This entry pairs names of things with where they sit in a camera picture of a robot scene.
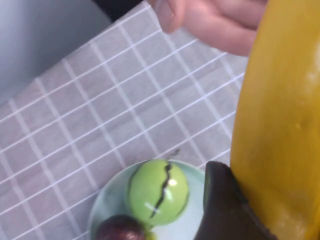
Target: dark red fruit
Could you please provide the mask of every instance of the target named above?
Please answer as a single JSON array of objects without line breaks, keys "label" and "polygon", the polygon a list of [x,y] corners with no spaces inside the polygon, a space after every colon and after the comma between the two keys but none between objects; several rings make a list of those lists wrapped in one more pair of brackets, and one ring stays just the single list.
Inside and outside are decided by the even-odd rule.
[{"label": "dark red fruit", "polygon": [[96,240],[146,240],[143,227],[132,217],[115,215],[103,221]]}]

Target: yellow banana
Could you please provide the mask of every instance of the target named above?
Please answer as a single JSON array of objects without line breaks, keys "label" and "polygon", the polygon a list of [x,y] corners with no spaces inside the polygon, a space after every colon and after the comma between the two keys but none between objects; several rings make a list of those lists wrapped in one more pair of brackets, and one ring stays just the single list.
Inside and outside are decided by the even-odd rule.
[{"label": "yellow banana", "polygon": [[239,98],[231,169],[280,240],[320,239],[320,0],[269,0]]}]

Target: cracked green ball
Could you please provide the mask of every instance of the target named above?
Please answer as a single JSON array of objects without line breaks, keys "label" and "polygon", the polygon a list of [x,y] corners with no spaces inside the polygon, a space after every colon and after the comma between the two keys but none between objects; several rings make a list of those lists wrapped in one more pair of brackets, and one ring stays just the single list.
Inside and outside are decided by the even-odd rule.
[{"label": "cracked green ball", "polygon": [[126,201],[133,216],[149,226],[176,221],[189,200],[189,186],[184,172],[175,163],[150,160],[131,176]]}]

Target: light blue plate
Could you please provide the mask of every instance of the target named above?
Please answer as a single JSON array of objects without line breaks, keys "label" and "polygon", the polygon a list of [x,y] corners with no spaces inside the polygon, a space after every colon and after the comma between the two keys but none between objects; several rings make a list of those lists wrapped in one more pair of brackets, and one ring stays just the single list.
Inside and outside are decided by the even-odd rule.
[{"label": "light blue plate", "polygon": [[[184,214],[174,223],[157,226],[152,231],[157,240],[193,240],[200,226],[203,211],[203,196],[205,175],[202,171],[187,163],[170,160],[177,164],[184,172],[190,188],[190,198]],[[132,165],[114,176],[101,190],[88,222],[88,240],[95,240],[96,230],[101,222],[113,215],[130,215],[125,204],[125,189],[130,176],[142,163]]]}]

